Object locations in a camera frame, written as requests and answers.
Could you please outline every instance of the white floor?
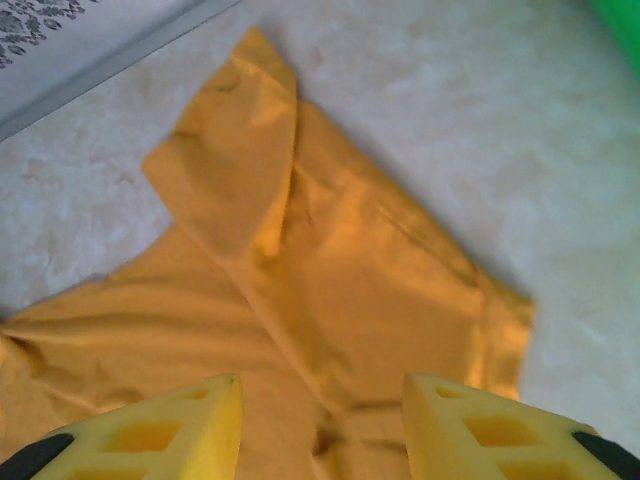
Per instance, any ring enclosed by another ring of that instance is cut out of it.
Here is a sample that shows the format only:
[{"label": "white floor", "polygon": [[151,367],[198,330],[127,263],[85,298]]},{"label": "white floor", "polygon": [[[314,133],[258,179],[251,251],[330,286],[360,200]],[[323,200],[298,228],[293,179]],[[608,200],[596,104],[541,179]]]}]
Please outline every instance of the white floor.
[{"label": "white floor", "polygon": [[640,455],[640,82],[586,0],[244,0],[0,144],[0,303],[166,227],[140,161],[254,23],[304,96],[537,299],[523,399]]}]

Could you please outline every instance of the folded fabric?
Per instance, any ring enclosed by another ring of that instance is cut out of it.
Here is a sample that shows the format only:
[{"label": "folded fabric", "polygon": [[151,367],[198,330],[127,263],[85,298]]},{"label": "folded fabric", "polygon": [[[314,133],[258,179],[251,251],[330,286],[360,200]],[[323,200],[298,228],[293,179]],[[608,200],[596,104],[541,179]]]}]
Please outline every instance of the folded fabric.
[{"label": "folded fabric", "polygon": [[517,397],[530,301],[299,100],[258,30],[143,168],[175,224],[106,280],[1,327],[0,460],[235,372],[239,480],[400,480],[407,372]]}]

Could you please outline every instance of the orange fabric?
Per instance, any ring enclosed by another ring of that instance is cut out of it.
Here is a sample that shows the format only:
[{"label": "orange fabric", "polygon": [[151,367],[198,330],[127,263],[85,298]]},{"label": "orange fabric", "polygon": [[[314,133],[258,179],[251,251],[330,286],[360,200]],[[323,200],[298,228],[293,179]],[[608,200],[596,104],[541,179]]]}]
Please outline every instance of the orange fabric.
[{"label": "orange fabric", "polygon": [[408,479],[407,372],[517,397],[530,302],[299,100],[259,31],[144,171],[175,225],[107,280],[1,327],[1,458],[63,424],[236,372],[238,479]]}]

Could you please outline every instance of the sponge hole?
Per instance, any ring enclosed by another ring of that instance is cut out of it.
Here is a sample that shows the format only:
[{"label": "sponge hole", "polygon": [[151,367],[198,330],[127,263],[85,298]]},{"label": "sponge hole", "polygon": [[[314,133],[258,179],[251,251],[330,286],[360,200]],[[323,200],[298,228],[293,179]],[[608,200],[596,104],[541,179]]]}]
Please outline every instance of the sponge hole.
[{"label": "sponge hole", "polygon": [[580,480],[567,465],[561,463],[523,463],[500,465],[507,480]]},{"label": "sponge hole", "polygon": [[436,393],[442,398],[463,398],[466,395],[449,387],[436,387]]},{"label": "sponge hole", "polygon": [[209,390],[203,388],[201,390],[196,390],[195,392],[187,393],[183,398],[186,400],[202,400],[207,395],[209,395]]},{"label": "sponge hole", "polygon": [[181,422],[128,425],[117,431],[101,451],[161,452],[169,446],[181,427]]},{"label": "sponge hole", "polygon": [[146,473],[140,468],[86,468],[76,470],[69,480],[142,480]]},{"label": "sponge hole", "polygon": [[542,445],[540,438],[517,418],[467,417],[464,423],[483,447]]}]

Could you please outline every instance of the printed pattern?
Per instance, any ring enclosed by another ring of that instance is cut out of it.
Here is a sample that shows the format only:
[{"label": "printed pattern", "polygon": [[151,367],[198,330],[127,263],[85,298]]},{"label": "printed pattern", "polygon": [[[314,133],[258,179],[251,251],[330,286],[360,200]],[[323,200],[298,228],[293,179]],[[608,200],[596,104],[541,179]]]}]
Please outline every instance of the printed pattern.
[{"label": "printed pattern", "polygon": [[[99,3],[100,0],[87,0]],[[60,20],[75,20],[85,9],[80,0],[0,0],[0,69],[62,28]]]}]

